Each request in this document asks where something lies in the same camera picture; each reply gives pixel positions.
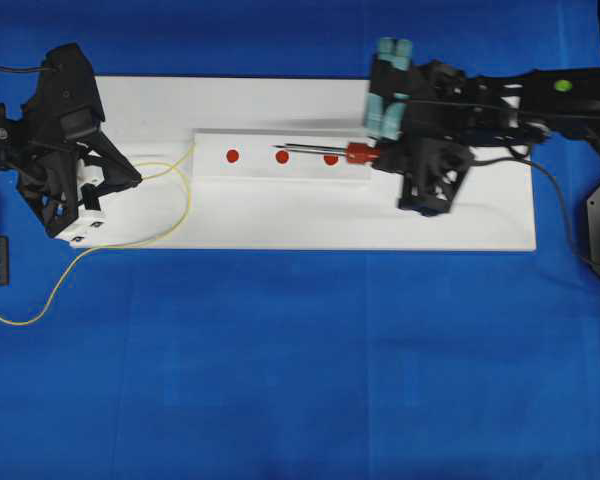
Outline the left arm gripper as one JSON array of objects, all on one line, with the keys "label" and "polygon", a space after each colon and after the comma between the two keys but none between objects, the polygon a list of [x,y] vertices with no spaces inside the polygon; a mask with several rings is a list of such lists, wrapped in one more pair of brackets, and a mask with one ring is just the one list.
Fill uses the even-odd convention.
[{"label": "left arm gripper", "polygon": [[17,191],[54,238],[78,218],[77,164],[102,170],[104,180],[79,185],[86,210],[100,211],[104,196],[135,188],[141,174],[101,131],[103,107],[94,71],[70,43],[49,51],[33,96],[21,105],[24,147]]}]

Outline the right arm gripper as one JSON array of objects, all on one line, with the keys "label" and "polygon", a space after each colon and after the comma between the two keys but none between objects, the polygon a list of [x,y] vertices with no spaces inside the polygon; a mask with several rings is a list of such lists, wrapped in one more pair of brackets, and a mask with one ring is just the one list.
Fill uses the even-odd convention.
[{"label": "right arm gripper", "polygon": [[397,208],[438,216],[450,212],[475,160],[448,124],[467,76],[438,60],[417,65],[412,53],[407,39],[378,40],[363,123],[378,141],[374,168],[402,177]]}]

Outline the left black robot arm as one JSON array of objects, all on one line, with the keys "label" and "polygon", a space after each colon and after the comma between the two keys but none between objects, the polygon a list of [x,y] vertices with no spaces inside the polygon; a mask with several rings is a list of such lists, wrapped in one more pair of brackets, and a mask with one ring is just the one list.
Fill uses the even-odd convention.
[{"label": "left black robot arm", "polygon": [[105,113],[93,67],[80,47],[49,51],[33,68],[34,95],[11,120],[0,103],[0,171],[18,174],[17,191],[56,238],[97,210],[101,197],[138,186],[142,177],[101,129]]}]

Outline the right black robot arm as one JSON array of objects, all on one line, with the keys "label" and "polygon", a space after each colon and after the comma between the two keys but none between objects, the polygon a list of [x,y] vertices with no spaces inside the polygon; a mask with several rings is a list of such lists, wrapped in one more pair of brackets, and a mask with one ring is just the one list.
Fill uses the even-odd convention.
[{"label": "right black robot arm", "polygon": [[600,68],[469,77],[437,60],[417,65],[407,39],[382,38],[372,57],[364,127],[372,168],[402,178],[401,210],[450,211],[476,148],[525,159],[558,133],[600,156]]}]

